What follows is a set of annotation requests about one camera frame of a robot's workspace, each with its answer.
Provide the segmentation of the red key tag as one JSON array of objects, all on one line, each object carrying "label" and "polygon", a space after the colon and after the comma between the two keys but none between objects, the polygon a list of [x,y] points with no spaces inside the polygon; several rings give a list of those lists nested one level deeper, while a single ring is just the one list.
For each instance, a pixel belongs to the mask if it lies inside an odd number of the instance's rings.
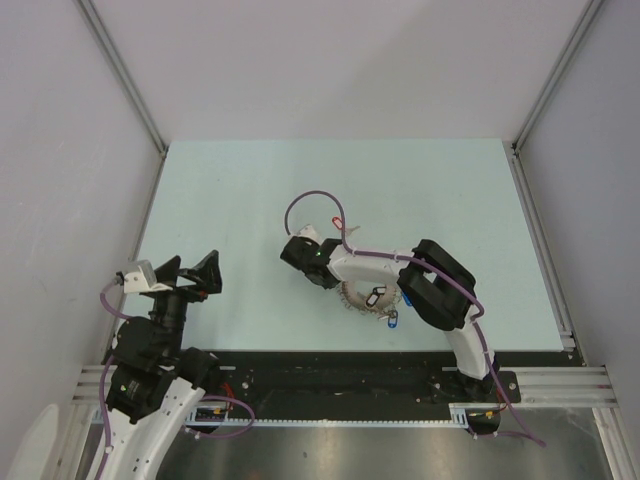
[{"label": "red key tag", "polygon": [[341,217],[338,216],[334,216],[332,218],[332,224],[338,229],[338,230],[343,230],[344,229],[344,222],[342,220]]}]

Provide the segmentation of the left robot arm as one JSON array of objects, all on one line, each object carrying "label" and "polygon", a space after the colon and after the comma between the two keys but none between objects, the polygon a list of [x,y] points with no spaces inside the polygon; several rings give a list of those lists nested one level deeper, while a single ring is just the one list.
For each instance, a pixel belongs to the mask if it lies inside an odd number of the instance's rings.
[{"label": "left robot arm", "polygon": [[221,387],[218,359],[184,349],[187,310],[222,290],[217,250],[190,268],[174,256],[155,268],[147,260],[116,273],[109,284],[153,301],[148,315],[115,311],[122,324],[100,377],[103,437],[90,479],[153,479],[196,404]]}]

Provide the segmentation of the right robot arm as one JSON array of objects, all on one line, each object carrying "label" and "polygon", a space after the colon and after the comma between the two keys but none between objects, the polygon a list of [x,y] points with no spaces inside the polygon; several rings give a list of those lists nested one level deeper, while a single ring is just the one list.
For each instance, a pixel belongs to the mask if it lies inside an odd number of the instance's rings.
[{"label": "right robot arm", "polygon": [[339,239],[293,235],[280,259],[324,289],[347,282],[394,285],[417,315],[442,331],[455,355],[451,389],[484,401],[497,389],[499,367],[479,325],[484,307],[473,275],[432,240],[404,252],[352,249]]}]

